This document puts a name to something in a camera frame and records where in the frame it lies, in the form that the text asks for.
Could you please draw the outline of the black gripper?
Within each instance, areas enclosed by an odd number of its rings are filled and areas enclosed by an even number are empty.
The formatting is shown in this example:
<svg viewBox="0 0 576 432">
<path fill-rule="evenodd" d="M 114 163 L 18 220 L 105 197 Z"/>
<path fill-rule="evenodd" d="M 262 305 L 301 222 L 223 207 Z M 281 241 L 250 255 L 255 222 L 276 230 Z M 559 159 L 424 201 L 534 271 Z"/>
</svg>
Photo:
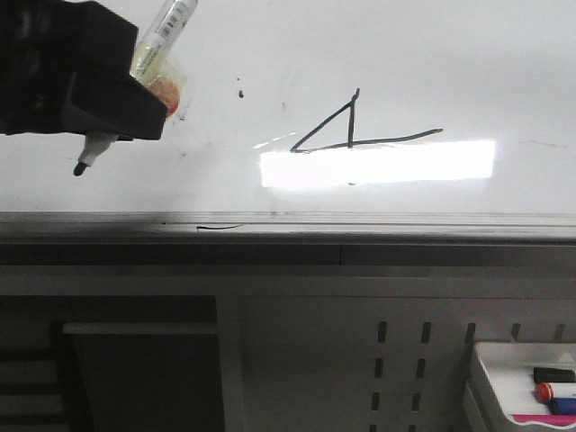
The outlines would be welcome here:
<svg viewBox="0 0 576 432">
<path fill-rule="evenodd" d="M 1 133 L 159 140 L 167 107 L 129 74 L 137 27 L 96 1 L 1 3 Z"/>
</svg>

